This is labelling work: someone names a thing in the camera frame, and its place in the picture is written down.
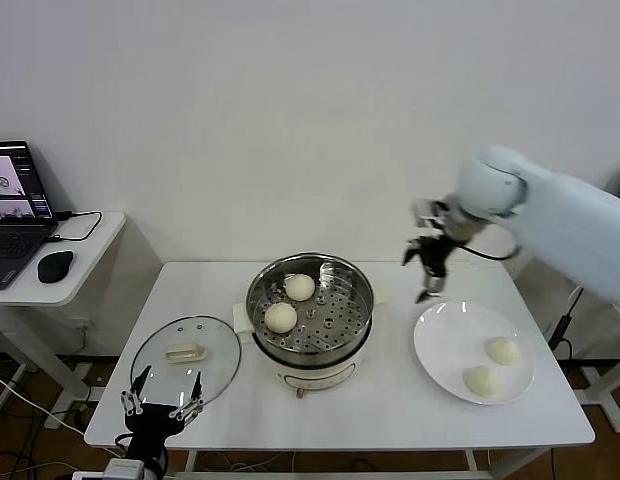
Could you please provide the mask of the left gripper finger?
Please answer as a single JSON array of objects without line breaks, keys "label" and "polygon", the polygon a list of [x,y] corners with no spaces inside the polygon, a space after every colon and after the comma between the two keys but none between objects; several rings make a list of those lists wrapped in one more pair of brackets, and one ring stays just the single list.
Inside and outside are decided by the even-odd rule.
[{"label": "left gripper finger", "polygon": [[151,366],[146,366],[141,373],[134,378],[129,390],[123,390],[120,394],[121,404],[126,415],[141,415],[143,412],[140,394],[151,372]]},{"label": "left gripper finger", "polygon": [[171,412],[170,417],[176,419],[194,417],[203,409],[203,405],[201,372],[198,372],[191,391],[190,401]]}]

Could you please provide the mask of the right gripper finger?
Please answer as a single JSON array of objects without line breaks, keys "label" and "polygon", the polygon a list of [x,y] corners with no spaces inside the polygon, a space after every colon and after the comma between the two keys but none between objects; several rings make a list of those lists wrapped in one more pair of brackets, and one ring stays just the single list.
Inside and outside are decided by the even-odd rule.
[{"label": "right gripper finger", "polygon": [[402,266],[407,266],[411,261],[417,259],[418,261],[422,261],[422,246],[423,242],[419,238],[410,239],[407,242],[406,249],[404,251],[402,257]]},{"label": "right gripper finger", "polygon": [[423,303],[433,298],[440,297],[446,285],[446,277],[424,274],[423,288],[415,299],[415,303]]}]

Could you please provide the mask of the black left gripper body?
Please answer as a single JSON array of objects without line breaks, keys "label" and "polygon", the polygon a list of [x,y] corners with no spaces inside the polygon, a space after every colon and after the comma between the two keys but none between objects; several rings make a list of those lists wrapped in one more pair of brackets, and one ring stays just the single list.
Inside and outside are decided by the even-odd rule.
[{"label": "black left gripper body", "polygon": [[159,459],[169,437],[180,434],[185,427],[183,419],[170,414],[173,406],[146,403],[139,409],[125,411],[125,426],[132,434],[127,457],[130,459]]}]

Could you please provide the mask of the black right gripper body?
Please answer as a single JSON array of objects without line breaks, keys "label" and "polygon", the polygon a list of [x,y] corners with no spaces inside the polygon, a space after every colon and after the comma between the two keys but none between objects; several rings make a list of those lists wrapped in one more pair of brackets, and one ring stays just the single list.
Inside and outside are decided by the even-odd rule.
[{"label": "black right gripper body", "polygon": [[447,236],[419,238],[417,252],[425,272],[431,277],[445,278],[446,261],[457,247]]}]

